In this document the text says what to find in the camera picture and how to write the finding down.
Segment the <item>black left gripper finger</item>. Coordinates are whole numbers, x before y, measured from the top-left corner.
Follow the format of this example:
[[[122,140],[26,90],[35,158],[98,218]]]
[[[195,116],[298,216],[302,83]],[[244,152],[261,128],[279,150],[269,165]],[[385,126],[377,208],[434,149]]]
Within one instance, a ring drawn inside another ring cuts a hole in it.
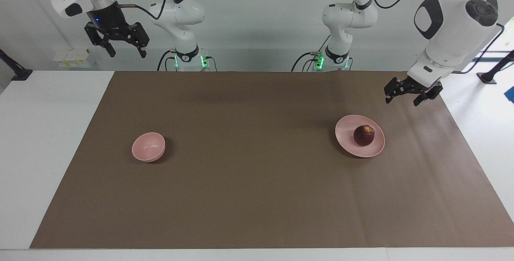
[[[442,86],[434,86],[426,92],[421,92],[414,100],[414,106],[419,106],[425,100],[434,100],[443,90]]]
[[[389,104],[393,98],[406,94],[405,84],[408,78],[400,80],[400,78],[392,78],[384,87],[385,103]]]

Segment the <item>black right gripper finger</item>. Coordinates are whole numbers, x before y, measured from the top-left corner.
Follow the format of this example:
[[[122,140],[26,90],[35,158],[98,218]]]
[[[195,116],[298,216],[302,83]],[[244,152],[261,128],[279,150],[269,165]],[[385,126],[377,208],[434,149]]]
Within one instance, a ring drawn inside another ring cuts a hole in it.
[[[101,37],[97,27],[95,27],[93,23],[87,23],[84,27],[84,30],[88,35],[92,45],[102,47],[106,50],[111,58],[114,58],[116,51],[112,47],[108,36],[104,35]]]
[[[128,27],[127,39],[131,45],[136,47],[141,58],[146,58],[146,48],[149,44],[149,36],[141,23],[136,22]]]

